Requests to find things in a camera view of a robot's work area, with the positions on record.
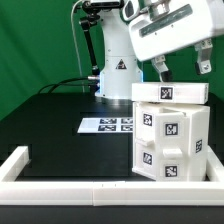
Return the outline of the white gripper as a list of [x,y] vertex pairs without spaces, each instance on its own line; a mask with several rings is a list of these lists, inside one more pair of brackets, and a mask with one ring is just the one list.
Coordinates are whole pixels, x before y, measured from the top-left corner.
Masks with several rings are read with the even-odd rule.
[[212,70],[212,40],[224,34],[224,0],[171,0],[170,11],[155,21],[142,14],[129,24],[133,49],[139,61],[151,60],[161,82],[171,82],[165,54],[194,45],[198,75]]

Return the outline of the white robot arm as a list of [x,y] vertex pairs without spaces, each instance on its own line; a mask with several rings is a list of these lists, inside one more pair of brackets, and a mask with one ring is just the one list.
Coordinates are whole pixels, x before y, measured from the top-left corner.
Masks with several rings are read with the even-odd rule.
[[224,34],[224,0],[90,0],[100,10],[105,67],[104,99],[128,99],[131,84],[143,79],[137,63],[150,60],[162,81],[169,77],[165,55],[193,46],[196,69],[211,71],[211,39]]

